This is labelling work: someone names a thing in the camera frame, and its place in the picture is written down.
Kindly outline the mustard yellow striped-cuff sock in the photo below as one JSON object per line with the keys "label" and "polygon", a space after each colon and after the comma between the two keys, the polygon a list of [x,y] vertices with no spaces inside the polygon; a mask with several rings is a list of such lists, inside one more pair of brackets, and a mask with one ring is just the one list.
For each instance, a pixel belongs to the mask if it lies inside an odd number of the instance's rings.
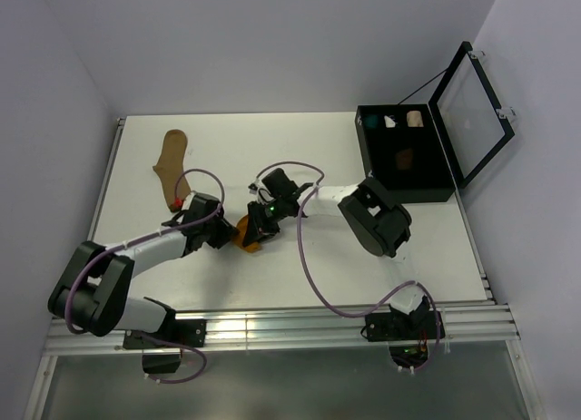
{"label": "mustard yellow striped-cuff sock", "polygon": [[255,215],[245,215],[236,224],[238,234],[231,240],[239,249],[252,254],[261,250],[264,228]]}

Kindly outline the dark brown striped-cuff sock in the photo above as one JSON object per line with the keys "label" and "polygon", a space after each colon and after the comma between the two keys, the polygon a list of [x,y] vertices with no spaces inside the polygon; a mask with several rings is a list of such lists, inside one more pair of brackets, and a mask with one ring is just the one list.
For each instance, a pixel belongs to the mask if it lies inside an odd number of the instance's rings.
{"label": "dark brown striped-cuff sock", "polygon": [[398,171],[409,171],[413,168],[414,150],[407,148],[395,153],[395,165]]}

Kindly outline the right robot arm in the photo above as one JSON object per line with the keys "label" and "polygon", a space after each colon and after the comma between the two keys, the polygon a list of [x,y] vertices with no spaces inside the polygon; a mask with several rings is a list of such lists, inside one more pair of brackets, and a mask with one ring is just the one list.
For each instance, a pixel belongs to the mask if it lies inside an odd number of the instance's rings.
{"label": "right robot arm", "polygon": [[387,305],[397,312],[392,319],[395,332],[404,338],[414,337],[424,327],[423,315],[433,305],[420,282],[400,281],[378,303],[359,313],[331,305],[316,286],[303,244],[302,222],[310,215],[342,217],[364,250],[374,257],[390,259],[399,258],[399,249],[411,237],[412,224],[409,212],[377,179],[367,177],[358,184],[327,186],[322,183],[324,178],[323,170],[301,161],[278,161],[259,171],[249,185],[256,199],[247,204],[247,214],[237,224],[240,234],[235,244],[255,252],[281,232],[282,220],[294,218],[300,265],[325,308],[341,317],[359,318]]}

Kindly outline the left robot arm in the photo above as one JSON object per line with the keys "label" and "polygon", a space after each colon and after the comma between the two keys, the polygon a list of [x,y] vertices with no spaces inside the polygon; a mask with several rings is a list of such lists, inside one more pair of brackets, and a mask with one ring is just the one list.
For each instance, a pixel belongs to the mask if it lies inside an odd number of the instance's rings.
{"label": "left robot arm", "polygon": [[176,311],[151,298],[132,298],[134,278],[204,244],[220,249],[239,231],[224,218],[217,198],[199,193],[160,229],[114,245],[83,242],[51,293],[47,308],[75,334],[103,337],[115,329],[143,332],[157,347],[176,338]]}

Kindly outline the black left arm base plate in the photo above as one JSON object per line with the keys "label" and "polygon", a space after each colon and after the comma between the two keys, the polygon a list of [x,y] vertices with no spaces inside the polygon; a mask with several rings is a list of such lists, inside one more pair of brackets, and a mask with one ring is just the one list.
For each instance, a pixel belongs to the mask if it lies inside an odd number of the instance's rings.
{"label": "black left arm base plate", "polygon": [[127,350],[149,350],[155,348],[172,348],[180,345],[186,347],[203,347],[205,343],[207,320],[178,319],[155,333],[141,334],[139,331],[126,333],[123,348]]}

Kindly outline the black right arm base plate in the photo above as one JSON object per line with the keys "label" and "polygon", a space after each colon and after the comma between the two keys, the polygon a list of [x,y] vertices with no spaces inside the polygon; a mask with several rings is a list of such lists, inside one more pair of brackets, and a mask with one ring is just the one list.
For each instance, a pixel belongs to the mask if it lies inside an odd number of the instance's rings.
{"label": "black right arm base plate", "polygon": [[369,342],[436,340],[437,336],[440,339],[446,336],[444,325],[437,325],[433,312],[419,318],[398,311],[376,312],[365,316],[364,320],[360,334]]}

